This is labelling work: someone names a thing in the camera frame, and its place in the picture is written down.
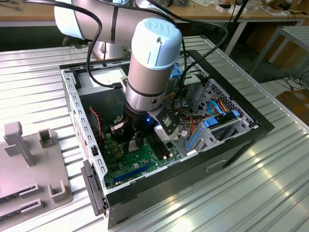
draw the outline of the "connector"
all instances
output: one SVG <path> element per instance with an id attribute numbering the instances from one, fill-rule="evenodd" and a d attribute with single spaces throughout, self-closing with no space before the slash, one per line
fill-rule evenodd
<path id="1" fill-rule="evenodd" d="M 115 89 L 122 88 L 122 84 L 120 82 L 112 83 L 111 86 Z"/>

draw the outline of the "blue ram slot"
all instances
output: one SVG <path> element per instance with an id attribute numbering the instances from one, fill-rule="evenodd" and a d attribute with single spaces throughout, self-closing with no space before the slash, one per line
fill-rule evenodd
<path id="1" fill-rule="evenodd" d="M 113 179 L 113 182 L 116 183 L 116 182 L 118 182 L 118 181 L 122 181 L 122 180 L 127 179 L 127 178 L 130 178 L 130 177 L 132 177 L 132 176 L 134 176 L 134 175 L 140 174 L 140 173 L 146 171 L 146 169 L 147 169 L 150 165 L 151 165 L 151 162 L 150 162 L 150 163 L 147 163 L 146 165 L 144 165 L 144 166 L 142 166 L 142 167 L 140 167 L 140 168 L 138 168 L 138 169 L 135 169 L 135 170 L 133 170 L 133 171 L 127 173 L 127 174 L 124 174 L 124 175 L 121 175 L 121 176 L 119 176 L 119 177 L 116 177 L 116 178 Z"/>

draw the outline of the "motherboard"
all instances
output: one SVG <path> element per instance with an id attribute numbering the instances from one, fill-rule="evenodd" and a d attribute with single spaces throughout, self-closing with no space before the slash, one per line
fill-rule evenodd
<path id="1" fill-rule="evenodd" d="M 102 133 L 105 143 L 101 146 L 101 153 L 108 168 L 104 177 L 108 189 L 181 159 L 175 146 L 172 143 L 162 143 L 156 134 L 144 138 L 138 147 L 134 144 L 135 137 L 128 142 L 129 144 L 119 144 L 113 139 L 108 128 L 103 128 Z"/>

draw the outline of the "white table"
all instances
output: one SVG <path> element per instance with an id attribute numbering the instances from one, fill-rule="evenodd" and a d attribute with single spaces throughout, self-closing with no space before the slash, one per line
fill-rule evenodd
<path id="1" fill-rule="evenodd" d="M 205 54 L 200 37 L 187 49 Z M 103 231 L 81 175 L 82 155 L 69 118 L 59 65 L 85 62 L 86 50 L 49 48 L 0 53 L 0 125 L 19 120 L 24 134 L 55 129 L 74 199 L 7 231 Z M 111 231 L 308 231 L 309 128 L 222 51 L 207 58 L 275 129 L 236 163 Z"/>
<path id="2" fill-rule="evenodd" d="M 283 47 L 288 43 L 288 41 L 293 41 L 295 44 L 309 52 L 309 26 L 302 27 L 278 27 L 272 37 L 269 39 L 268 43 L 265 45 L 259 56 L 255 59 L 252 68 L 249 70 L 249 74 L 252 75 L 254 71 L 258 68 L 259 64 L 266 56 L 267 52 L 270 50 L 272 45 L 276 42 L 279 36 L 283 35 L 285 37 L 282 44 L 279 46 L 278 50 L 282 50 Z M 307 68 L 308 64 L 304 64 L 300 69 L 300 73 Z"/>

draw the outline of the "robot logo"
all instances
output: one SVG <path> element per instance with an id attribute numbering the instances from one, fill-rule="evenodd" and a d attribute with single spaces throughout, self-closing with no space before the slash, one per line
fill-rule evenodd
<path id="1" fill-rule="evenodd" d="M 151 30 L 157 30 L 166 34 L 171 34 L 171 27 L 169 23 L 164 23 L 158 20 L 151 20 L 150 27 Z"/>

